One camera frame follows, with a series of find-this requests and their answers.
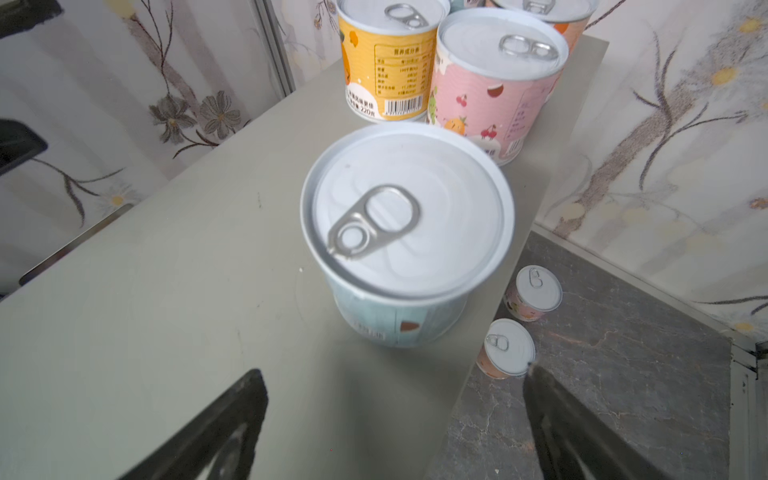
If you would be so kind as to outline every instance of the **canned food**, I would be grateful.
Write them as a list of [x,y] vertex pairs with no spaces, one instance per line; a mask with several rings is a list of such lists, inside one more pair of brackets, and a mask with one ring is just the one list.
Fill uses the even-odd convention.
[[520,153],[567,59],[563,37],[525,13],[475,8],[451,14],[438,28],[427,122],[506,164]]
[[492,379],[506,379],[525,375],[534,360],[536,345],[531,334],[514,320],[498,319],[491,323],[475,363]]
[[426,111],[437,25],[448,0],[339,0],[346,102],[371,121]]
[[342,316],[387,346],[447,331],[502,261],[515,225],[493,162],[424,124],[366,127],[331,145],[306,178],[300,209]]
[[482,7],[484,0],[451,0],[451,13],[465,8]]
[[547,22],[565,37],[568,51],[572,52],[598,9],[598,0],[486,0],[485,6],[527,12]]
[[558,278],[539,265],[524,266],[507,288],[504,303],[512,316],[533,322],[560,306],[563,288]]

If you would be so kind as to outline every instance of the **gray table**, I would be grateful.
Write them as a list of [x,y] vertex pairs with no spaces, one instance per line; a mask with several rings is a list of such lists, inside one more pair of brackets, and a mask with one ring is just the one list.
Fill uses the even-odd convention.
[[504,167],[504,262],[418,349],[353,332],[301,235],[306,172],[367,125],[342,65],[281,101],[0,303],[0,478],[116,478],[253,367],[270,394],[254,478],[421,478],[606,47],[581,40]]

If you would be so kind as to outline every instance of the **pull tab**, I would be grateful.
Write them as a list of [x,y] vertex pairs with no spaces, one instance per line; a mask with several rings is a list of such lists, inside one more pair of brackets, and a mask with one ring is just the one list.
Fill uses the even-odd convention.
[[490,346],[501,350],[502,352],[509,350],[509,339],[503,335],[490,333],[485,337],[485,342]]
[[534,288],[542,288],[544,286],[544,280],[541,279],[541,274],[535,268],[531,268],[528,271],[528,281],[531,282],[531,286]]
[[[368,201],[382,192],[392,192],[411,206],[411,220],[400,230],[389,232],[382,229],[368,215]],[[356,260],[403,237],[419,222],[419,202],[407,190],[396,185],[379,185],[363,194],[328,232],[328,253],[347,260]]]
[[555,0],[523,0],[523,9],[537,15],[548,15]]
[[538,60],[556,60],[559,56],[554,46],[522,35],[504,35],[498,41],[498,49],[507,55],[533,57]]
[[[404,12],[405,15],[397,15],[398,12],[393,13],[394,10],[405,10],[406,12]],[[384,15],[390,17],[392,20],[402,23],[412,30],[429,25],[426,18],[424,18],[418,10],[407,3],[395,3],[384,8]]]

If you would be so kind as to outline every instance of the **wall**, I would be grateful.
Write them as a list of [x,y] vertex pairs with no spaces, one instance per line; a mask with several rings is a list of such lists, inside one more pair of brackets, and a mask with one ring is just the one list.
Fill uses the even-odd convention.
[[[333,3],[273,1],[299,83],[339,58]],[[768,339],[768,2],[603,0],[587,33],[611,46],[538,222]]]
[[0,177],[0,292],[280,99],[250,0],[59,2],[0,39],[0,114],[49,144]]

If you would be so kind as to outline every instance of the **barcode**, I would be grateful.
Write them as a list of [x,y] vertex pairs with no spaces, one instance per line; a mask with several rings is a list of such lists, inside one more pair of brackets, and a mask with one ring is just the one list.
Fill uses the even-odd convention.
[[406,100],[384,100],[384,115],[407,115],[422,108],[424,95]]

